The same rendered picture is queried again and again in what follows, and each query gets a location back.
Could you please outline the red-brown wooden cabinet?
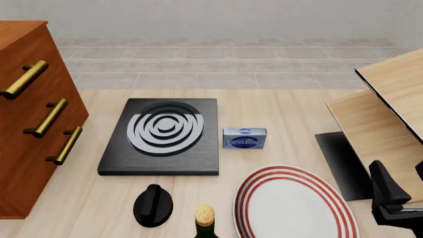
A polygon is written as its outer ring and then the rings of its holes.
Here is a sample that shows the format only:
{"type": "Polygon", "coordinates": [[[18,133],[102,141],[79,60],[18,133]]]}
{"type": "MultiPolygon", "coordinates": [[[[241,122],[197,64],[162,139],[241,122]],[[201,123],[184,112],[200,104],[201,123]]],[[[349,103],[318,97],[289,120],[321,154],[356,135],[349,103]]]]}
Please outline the red-brown wooden cabinet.
{"type": "Polygon", "coordinates": [[[23,65],[49,65],[15,100],[0,95],[0,219],[26,218],[58,167],[46,162],[57,156],[69,136],[89,113],[68,72],[46,21],[0,20],[0,89],[26,73],[23,65]],[[50,112],[47,102],[67,99],[68,105],[43,138],[23,134],[50,112]]]}

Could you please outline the white plate with red rings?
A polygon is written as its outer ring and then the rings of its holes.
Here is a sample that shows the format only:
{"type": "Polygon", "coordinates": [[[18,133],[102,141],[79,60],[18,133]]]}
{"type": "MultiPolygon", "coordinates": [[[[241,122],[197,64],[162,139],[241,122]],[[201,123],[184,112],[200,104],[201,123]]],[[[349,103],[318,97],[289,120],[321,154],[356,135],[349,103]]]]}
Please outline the white plate with red rings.
{"type": "Polygon", "coordinates": [[[233,199],[239,238],[360,238],[342,195],[321,177],[291,165],[259,168],[233,199]]]}

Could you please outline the blue-grey cream cheese box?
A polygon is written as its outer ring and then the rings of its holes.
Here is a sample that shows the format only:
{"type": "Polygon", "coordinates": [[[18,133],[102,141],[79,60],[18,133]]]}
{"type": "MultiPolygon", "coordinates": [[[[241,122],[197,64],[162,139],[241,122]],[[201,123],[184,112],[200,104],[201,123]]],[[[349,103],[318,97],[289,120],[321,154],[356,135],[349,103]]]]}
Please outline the blue-grey cream cheese box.
{"type": "Polygon", "coordinates": [[[224,149],[263,149],[266,128],[223,128],[224,149]]]}

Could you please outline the dark green bottle with cork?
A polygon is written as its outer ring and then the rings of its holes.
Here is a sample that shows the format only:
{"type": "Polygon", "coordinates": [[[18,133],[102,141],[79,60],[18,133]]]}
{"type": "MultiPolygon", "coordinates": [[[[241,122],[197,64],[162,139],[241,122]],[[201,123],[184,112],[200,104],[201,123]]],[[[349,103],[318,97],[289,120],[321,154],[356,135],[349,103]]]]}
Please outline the dark green bottle with cork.
{"type": "Polygon", "coordinates": [[[195,211],[196,236],[194,238],[219,238],[215,234],[215,212],[214,209],[203,204],[195,211]]]}

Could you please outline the pale wooden shelf rack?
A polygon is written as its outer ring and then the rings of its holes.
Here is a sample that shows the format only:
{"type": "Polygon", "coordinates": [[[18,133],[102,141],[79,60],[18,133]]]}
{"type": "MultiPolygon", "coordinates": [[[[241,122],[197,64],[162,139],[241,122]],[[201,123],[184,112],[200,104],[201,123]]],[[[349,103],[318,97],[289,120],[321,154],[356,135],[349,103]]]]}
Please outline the pale wooden shelf rack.
{"type": "Polygon", "coordinates": [[[366,91],[326,105],[364,167],[380,160],[393,180],[423,205],[423,49],[355,70],[366,91]]]}

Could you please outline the flat black stove plate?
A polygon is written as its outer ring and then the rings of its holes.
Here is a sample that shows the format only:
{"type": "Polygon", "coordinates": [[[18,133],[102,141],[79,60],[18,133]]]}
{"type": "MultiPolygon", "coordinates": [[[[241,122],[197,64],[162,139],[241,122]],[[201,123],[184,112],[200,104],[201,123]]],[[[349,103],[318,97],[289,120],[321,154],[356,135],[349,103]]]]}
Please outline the flat black stove plate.
{"type": "Polygon", "coordinates": [[[217,99],[128,99],[100,176],[217,176],[217,99]]]}

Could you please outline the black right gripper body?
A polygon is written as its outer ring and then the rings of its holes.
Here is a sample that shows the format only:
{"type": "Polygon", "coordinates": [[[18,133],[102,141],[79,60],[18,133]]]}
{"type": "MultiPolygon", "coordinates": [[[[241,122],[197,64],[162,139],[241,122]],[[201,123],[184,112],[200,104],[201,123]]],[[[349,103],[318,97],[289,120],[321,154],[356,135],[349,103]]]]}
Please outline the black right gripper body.
{"type": "Polygon", "coordinates": [[[402,205],[371,205],[373,217],[378,225],[411,229],[415,235],[423,235],[423,208],[406,209],[402,205]]]}

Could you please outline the round black stove knob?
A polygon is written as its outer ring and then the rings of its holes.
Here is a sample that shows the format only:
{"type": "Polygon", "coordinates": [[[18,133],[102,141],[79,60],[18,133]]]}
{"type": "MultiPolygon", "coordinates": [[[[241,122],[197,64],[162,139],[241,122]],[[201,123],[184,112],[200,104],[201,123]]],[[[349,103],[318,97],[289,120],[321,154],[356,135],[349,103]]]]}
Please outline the round black stove knob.
{"type": "Polygon", "coordinates": [[[134,202],[134,218],[143,227],[163,225],[173,212],[171,195],[158,184],[150,184],[134,202]]]}

